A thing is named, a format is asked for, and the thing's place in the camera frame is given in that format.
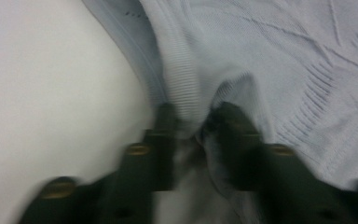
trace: white floor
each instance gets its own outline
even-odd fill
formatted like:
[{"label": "white floor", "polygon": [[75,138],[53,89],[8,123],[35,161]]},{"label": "white floor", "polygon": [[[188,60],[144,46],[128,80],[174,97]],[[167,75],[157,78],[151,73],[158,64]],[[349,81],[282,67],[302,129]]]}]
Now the white floor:
[{"label": "white floor", "polygon": [[151,117],[128,62],[80,0],[0,0],[0,224],[52,176],[114,170]]}]

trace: gray fabric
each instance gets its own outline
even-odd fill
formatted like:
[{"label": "gray fabric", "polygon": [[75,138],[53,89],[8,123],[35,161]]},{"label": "gray fabric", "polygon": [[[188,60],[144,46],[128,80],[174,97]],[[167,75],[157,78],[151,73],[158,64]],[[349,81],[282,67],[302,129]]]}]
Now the gray fabric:
[{"label": "gray fabric", "polygon": [[[112,2],[121,6],[124,1]],[[322,180],[351,187],[358,178],[358,1],[141,3],[158,45],[158,52],[148,46],[153,50],[144,49],[143,54],[159,57],[156,64],[162,73],[138,75],[147,80],[152,98],[161,91],[167,96],[163,100],[177,106],[184,136],[197,133],[210,109],[228,101],[242,108],[266,142],[294,147]],[[113,7],[101,10],[119,14]],[[111,21],[102,23],[117,27]],[[127,33],[126,38],[144,36],[144,44],[150,44],[150,26],[136,27],[136,34]],[[120,33],[115,29],[114,38]],[[134,46],[122,48],[126,52]],[[129,54],[133,60],[136,53]],[[224,168],[218,156],[212,156],[218,151],[212,141],[208,138],[205,147],[216,186],[240,216],[253,222],[250,215],[243,216],[252,210],[244,206],[249,197],[225,189]]]}]

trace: white fabric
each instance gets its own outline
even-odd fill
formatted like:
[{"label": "white fabric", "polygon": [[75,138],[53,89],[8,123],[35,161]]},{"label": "white fabric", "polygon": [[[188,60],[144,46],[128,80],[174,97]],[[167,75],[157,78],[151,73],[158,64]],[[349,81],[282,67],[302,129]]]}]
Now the white fabric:
[{"label": "white fabric", "polygon": [[0,224],[43,182],[113,171],[152,118],[127,60],[81,1],[0,1]]},{"label": "white fabric", "polygon": [[[139,18],[145,15],[151,29],[133,32],[136,19],[126,16],[142,11],[137,1],[85,2],[99,6],[90,8],[108,30],[120,26],[127,38],[146,34],[144,43],[156,43],[158,54],[140,41],[119,46],[136,49],[131,57],[160,57],[161,74],[137,75],[154,98],[165,92],[177,106],[187,136],[211,107],[229,101],[266,142],[294,147],[322,180],[350,188],[358,178],[358,1],[140,0]],[[223,168],[211,156],[218,147],[213,139],[206,143],[213,179],[222,186]],[[249,217],[247,198],[229,195],[240,216]]]}]

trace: cloth fold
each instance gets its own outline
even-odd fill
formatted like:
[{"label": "cloth fold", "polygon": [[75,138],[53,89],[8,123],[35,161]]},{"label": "cloth fold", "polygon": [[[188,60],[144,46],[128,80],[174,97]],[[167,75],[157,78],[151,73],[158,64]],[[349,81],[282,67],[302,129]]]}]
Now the cloth fold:
[{"label": "cloth fold", "polygon": [[[151,101],[176,105],[184,138],[227,101],[267,143],[295,148],[323,181],[350,188],[358,178],[358,1],[85,3],[122,47]],[[147,22],[126,15],[133,11]],[[209,155],[218,150],[205,147]],[[210,170],[224,169],[217,164],[210,162]],[[224,182],[220,173],[211,172],[216,186]]]}]

